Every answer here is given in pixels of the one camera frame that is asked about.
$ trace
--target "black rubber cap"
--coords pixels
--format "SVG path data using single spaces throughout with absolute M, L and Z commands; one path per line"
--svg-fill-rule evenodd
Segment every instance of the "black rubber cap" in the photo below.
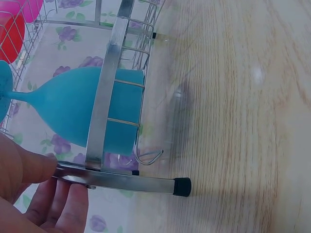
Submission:
M 138 171 L 138 170 L 132 171 L 132 175 L 133 175 L 133 176 L 139 176 L 139 171 Z
M 175 186 L 173 195 L 180 197 L 188 197 L 191 193 L 190 178 L 175 178 Z

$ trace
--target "pink cup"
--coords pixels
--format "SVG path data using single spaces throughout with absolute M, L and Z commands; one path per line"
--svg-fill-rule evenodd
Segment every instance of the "pink cup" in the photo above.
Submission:
M 43 0 L 0 0 L 0 12 L 9 12 L 18 15 L 23 11 L 26 23 L 32 23 L 38 17 Z

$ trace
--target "wine glass stem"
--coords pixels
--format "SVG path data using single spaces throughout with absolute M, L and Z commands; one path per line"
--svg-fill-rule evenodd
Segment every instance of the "wine glass stem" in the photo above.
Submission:
M 28 103 L 30 101 L 29 93 L 24 93 L 24 92 L 8 91 L 4 93 L 3 96 L 9 99 L 20 100 L 20 101 L 28 102 Z

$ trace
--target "plastic cup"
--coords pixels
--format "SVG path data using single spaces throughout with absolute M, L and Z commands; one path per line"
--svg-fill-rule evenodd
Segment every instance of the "plastic cup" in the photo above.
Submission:
M 0 60 L 14 62 L 23 45 L 25 22 L 23 16 L 0 12 Z
M 32 23 L 38 17 L 43 0 L 0 0 L 0 11 L 19 15 L 22 11 L 26 23 Z

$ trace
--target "fingernail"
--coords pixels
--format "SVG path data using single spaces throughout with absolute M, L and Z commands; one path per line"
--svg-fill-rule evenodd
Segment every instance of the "fingernail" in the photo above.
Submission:
M 53 153 L 48 153 L 48 154 L 46 154 L 45 156 L 48 157 L 48 158 L 50 158 L 50 159 L 52 159 L 52 160 L 57 160 L 56 157 L 55 157 L 55 155 L 54 155 Z

